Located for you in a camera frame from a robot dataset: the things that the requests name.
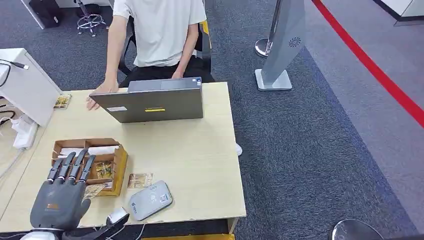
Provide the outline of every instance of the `person's arm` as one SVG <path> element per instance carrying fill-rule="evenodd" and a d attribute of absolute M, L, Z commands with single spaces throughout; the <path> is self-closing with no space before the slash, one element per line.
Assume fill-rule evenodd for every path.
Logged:
<path fill-rule="evenodd" d="M 118 65 L 125 38 L 127 37 L 127 23 L 127 18 L 120 15 L 113 16 L 107 35 L 107 61 L 104 82 L 93 93 L 115 93 L 118 91 Z M 87 108 L 88 110 L 95 110 L 99 108 L 99 105 L 93 99 L 87 97 Z"/>
<path fill-rule="evenodd" d="M 118 65 L 127 37 L 128 19 L 114 15 L 107 35 L 107 62 L 104 81 L 117 81 Z"/>
<path fill-rule="evenodd" d="M 191 24 L 188 26 L 187 38 L 185 40 L 184 48 L 182 49 L 182 56 L 179 61 L 178 67 L 176 68 L 174 74 L 172 75 L 173 79 L 180 79 L 183 77 L 184 72 L 186 71 L 187 64 L 193 55 L 193 51 L 196 47 L 196 42 L 199 37 L 199 24 Z"/>

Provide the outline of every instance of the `floor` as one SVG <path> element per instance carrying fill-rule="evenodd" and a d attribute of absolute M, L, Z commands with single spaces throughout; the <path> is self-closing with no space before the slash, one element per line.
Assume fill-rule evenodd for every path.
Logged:
<path fill-rule="evenodd" d="M 423 109 L 424 48 L 420 46 L 424 24 L 394 27 L 396 20 L 371 0 L 322 2 L 373 61 Z M 316 7 L 308 0 L 305 3 L 307 48 L 409 217 L 423 233 L 423 128 L 362 66 Z"/>
<path fill-rule="evenodd" d="M 393 27 L 395 21 L 372 0 L 323 3 L 423 107 L 423 26 Z M 0 28 L 9 33 L 0 36 L 0 48 L 26 48 L 63 90 L 93 89 L 103 80 L 106 30 L 96 38 L 77 35 L 71 10 L 60 27 L 41 30 L 19 1 L 0 4 Z M 206 1 L 212 73 L 230 86 L 236 139 L 243 147 L 247 217 L 239 221 L 236 238 L 323 240 L 345 218 L 370 223 L 385 238 L 424 233 L 424 131 L 310 0 L 306 47 L 287 68 L 293 90 L 257 90 L 253 72 L 264 59 L 253 45 L 267 36 L 274 7 L 274 0 Z M 103 10 L 110 23 L 110 9 Z M 11 14 L 17 11 L 19 18 Z M 130 52 L 133 58 L 135 50 Z M 154 224 L 143 237 L 213 234 L 225 227 L 223 221 Z M 115 239 L 134 239 L 139 228 L 129 226 Z"/>

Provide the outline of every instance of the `red line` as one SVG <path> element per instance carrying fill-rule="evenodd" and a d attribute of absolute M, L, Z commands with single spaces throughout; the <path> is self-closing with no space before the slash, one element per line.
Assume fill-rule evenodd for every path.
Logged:
<path fill-rule="evenodd" d="M 387 92 L 424 128 L 424 110 L 420 108 L 355 42 L 349 33 L 334 18 L 331 12 L 324 6 L 321 0 L 312 0 L 324 18 L 328 21 L 343 42 L 350 48 L 353 54 L 369 70 Z"/>

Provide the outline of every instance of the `gray robotic hand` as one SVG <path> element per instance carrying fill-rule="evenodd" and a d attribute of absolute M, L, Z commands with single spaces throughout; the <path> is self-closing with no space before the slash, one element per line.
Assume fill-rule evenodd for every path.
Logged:
<path fill-rule="evenodd" d="M 76 181 L 80 166 L 87 153 L 87 149 L 82 150 L 72 165 L 68 175 L 71 162 L 76 155 L 72 152 L 61 165 L 58 159 L 42 184 L 32 207 L 30 222 L 36 229 L 57 229 L 70 231 L 77 228 L 81 218 L 90 207 L 90 200 L 84 199 L 86 180 L 95 155 L 91 155 L 85 164 L 82 175 Z"/>
<path fill-rule="evenodd" d="M 95 155 L 88 158 L 79 180 L 76 180 L 87 151 L 81 151 L 74 162 L 76 153 L 72 152 L 63 163 L 58 159 L 53 164 L 32 206 L 29 218 L 34 229 L 21 240 L 104 240 L 128 221 L 130 215 L 119 208 L 107 217 L 106 227 L 83 236 L 72 235 L 91 203 L 83 198 Z"/>

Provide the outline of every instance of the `cardboard box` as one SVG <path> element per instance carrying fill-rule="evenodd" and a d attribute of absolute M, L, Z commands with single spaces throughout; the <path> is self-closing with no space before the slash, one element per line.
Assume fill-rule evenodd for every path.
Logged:
<path fill-rule="evenodd" d="M 87 184 L 102 184 L 112 182 L 111 187 L 105 187 L 97 196 L 119 196 L 121 194 L 122 184 L 124 181 L 125 170 L 127 168 L 128 154 L 124 147 L 113 138 L 88 138 L 88 139 L 67 139 L 57 140 L 54 142 L 53 153 L 51 155 L 51 164 L 58 159 L 59 153 L 62 148 L 91 148 L 91 147 L 104 147 L 104 146 L 119 146 L 112 154 L 96 155 L 93 165 L 91 166 L 90 173 L 88 174 Z M 76 180 L 79 180 L 84 166 L 87 163 L 89 155 L 87 154 L 83 161 L 82 166 L 79 168 Z M 102 177 L 103 170 L 108 167 L 113 169 L 112 178 Z"/>

